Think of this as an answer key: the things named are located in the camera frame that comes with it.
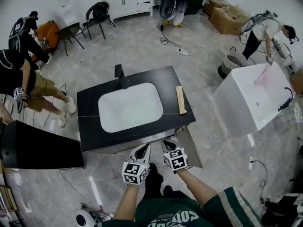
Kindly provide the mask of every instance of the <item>khaki shorts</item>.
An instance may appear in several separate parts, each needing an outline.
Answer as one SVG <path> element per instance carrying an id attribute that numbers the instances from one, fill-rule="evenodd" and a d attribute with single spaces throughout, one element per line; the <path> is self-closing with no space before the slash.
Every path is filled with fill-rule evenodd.
<path id="1" fill-rule="evenodd" d="M 41 112 L 46 100 L 43 96 L 55 96 L 57 94 L 58 89 L 54 85 L 53 81 L 45 79 L 36 73 L 35 86 L 29 95 L 27 107 L 36 112 Z"/>

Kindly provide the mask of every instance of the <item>orange chair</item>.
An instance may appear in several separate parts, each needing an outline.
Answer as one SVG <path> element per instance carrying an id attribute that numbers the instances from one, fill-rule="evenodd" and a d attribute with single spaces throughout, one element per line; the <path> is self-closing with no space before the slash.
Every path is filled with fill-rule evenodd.
<path id="1" fill-rule="evenodd" d="M 50 45 L 50 48 L 44 50 L 45 53 L 49 53 L 50 51 L 57 48 L 59 36 L 56 35 L 55 33 L 58 32 L 59 30 L 60 29 L 58 25 L 51 20 L 38 28 L 38 39 L 43 40 L 43 38 L 45 37 Z M 32 55 L 31 58 L 33 61 L 37 59 L 35 55 Z"/>

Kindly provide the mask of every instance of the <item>white sink basin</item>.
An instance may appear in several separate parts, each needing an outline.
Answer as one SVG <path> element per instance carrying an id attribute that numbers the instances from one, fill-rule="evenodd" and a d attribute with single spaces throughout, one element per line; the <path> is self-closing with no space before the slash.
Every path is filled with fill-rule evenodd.
<path id="1" fill-rule="evenodd" d="M 101 126 L 109 133 L 157 121 L 163 114 L 157 88 L 149 82 L 104 94 L 98 107 Z"/>

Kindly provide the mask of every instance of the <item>white freestanding sink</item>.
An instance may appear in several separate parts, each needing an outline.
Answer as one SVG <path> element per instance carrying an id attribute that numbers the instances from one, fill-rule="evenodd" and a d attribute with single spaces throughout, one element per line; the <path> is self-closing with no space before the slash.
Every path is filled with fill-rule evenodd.
<path id="1" fill-rule="evenodd" d="M 98 107 L 101 126 L 109 133 L 151 123 L 163 115 L 162 102 L 152 83 L 104 94 Z"/>
<path id="2" fill-rule="evenodd" d="M 291 97 L 291 86 L 276 62 L 266 78 L 255 85 L 267 63 L 233 69 L 214 92 L 214 101 L 229 137 L 240 137 L 262 129 Z"/>

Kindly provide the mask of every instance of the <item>black faucet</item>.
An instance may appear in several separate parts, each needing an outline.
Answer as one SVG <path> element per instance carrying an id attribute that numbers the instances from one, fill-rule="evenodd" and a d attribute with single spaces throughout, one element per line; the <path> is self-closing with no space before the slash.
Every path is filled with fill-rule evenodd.
<path id="1" fill-rule="evenodd" d="M 127 89 L 129 87 L 129 82 L 123 73 L 122 65 L 115 66 L 115 78 L 118 78 L 120 87 L 122 89 Z"/>
<path id="2" fill-rule="evenodd" d="M 285 87 L 284 89 L 290 91 L 290 93 L 292 94 L 292 96 L 286 100 L 285 103 L 283 103 L 279 108 L 278 108 L 278 112 L 280 112 L 281 110 L 283 109 L 286 109 L 289 104 L 291 103 L 291 101 L 294 99 L 294 94 L 293 94 L 293 91 L 289 88 L 289 87 Z"/>

